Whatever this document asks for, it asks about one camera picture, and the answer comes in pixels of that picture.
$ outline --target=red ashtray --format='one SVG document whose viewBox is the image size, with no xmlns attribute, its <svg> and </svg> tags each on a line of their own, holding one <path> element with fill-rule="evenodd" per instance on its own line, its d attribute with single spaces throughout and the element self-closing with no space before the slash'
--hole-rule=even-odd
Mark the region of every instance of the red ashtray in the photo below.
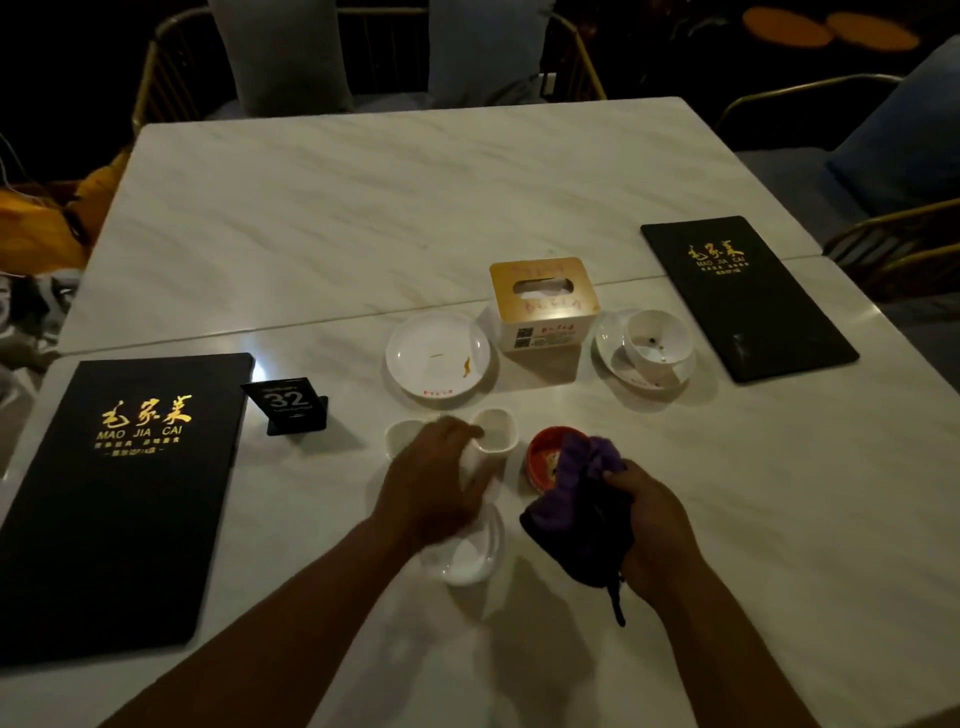
<svg viewBox="0 0 960 728">
<path fill-rule="evenodd" d="M 579 429 L 558 426 L 542 429 L 530 441 L 524 466 L 527 480 L 540 493 L 553 490 L 557 484 L 557 461 L 560 459 L 560 448 L 564 445 L 564 435 L 567 433 L 584 440 L 589 439 Z"/>
</svg>

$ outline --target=forearm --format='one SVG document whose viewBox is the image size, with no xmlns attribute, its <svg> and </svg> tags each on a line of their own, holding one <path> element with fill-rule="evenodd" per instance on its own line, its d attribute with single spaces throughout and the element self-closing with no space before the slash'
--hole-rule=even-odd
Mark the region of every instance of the forearm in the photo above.
<svg viewBox="0 0 960 728">
<path fill-rule="evenodd" d="M 103 728 L 307 724 L 412 549 L 370 521 L 124 706 Z"/>
<path fill-rule="evenodd" d="M 700 728 L 816 728 L 763 639 L 706 563 L 655 608 Z"/>
</svg>

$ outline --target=black menu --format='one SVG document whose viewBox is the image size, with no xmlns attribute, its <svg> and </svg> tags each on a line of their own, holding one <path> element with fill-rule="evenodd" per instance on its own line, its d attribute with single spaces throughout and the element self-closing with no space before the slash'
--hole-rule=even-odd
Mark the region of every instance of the black menu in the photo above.
<svg viewBox="0 0 960 728">
<path fill-rule="evenodd" d="M 859 358 L 743 217 L 640 229 L 734 381 Z"/>
<path fill-rule="evenodd" d="M 252 366 L 80 363 L 0 528 L 0 666 L 190 640 Z"/>
</svg>

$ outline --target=white marble table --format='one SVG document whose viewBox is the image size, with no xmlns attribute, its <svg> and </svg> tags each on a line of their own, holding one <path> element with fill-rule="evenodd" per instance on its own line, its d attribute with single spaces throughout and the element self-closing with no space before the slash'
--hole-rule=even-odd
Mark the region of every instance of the white marble table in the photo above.
<svg viewBox="0 0 960 728">
<path fill-rule="evenodd" d="M 858 363 L 737 386 L 697 330 L 698 369 L 673 401 L 629 391 L 583 347 L 499 355 L 498 377 L 454 412 L 507 406 L 527 440 L 557 424 L 613 438 L 682 498 L 708 559 L 824 725 L 892 728 L 960 694 L 960 398 L 830 261 L 787 267 L 860 351 Z M 599 294 L 607 309 L 651 306 L 690 322 L 667 279 Z M 455 308 L 475 314 L 482 304 Z M 329 429 L 299 440 L 268 438 L 248 407 L 190 648 L 362 519 L 385 472 L 386 426 L 435 414 L 385 372 L 384 346 L 406 315 L 89 357 L 251 352 L 258 378 L 309 376 L 330 396 Z M 47 377 L 0 485 L 0 516 L 78 358 Z M 605 593 L 574 583 L 523 534 L 516 517 L 534 494 L 518 455 L 491 493 L 508 527 L 502 567 L 485 588 L 449 591 L 412 562 L 311 725 L 694 725 L 653 613 L 626 595 L 620 629 Z M 2 676 L 0 727 L 92 726 L 186 653 Z"/>
<path fill-rule="evenodd" d="M 156 124 L 60 350 L 478 301 L 499 260 L 659 276 L 640 225 L 725 215 L 820 254 L 680 99 Z"/>
</svg>

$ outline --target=round orange seat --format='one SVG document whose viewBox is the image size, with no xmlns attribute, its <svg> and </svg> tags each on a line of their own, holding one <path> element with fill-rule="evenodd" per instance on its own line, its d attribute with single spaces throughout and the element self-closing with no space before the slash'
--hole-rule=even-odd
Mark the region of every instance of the round orange seat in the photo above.
<svg viewBox="0 0 960 728">
<path fill-rule="evenodd" d="M 754 37 L 790 48 L 823 48 L 833 33 L 804 15 L 757 6 L 743 13 L 743 25 Z"/>
<path fill-rule="evenodd" d="M 827 25 L 837 37 L 853 45 L 882 53 L 912 51 L 920 39 L 891 20 L 859 12 L 834 12 Z"/>
</svg>

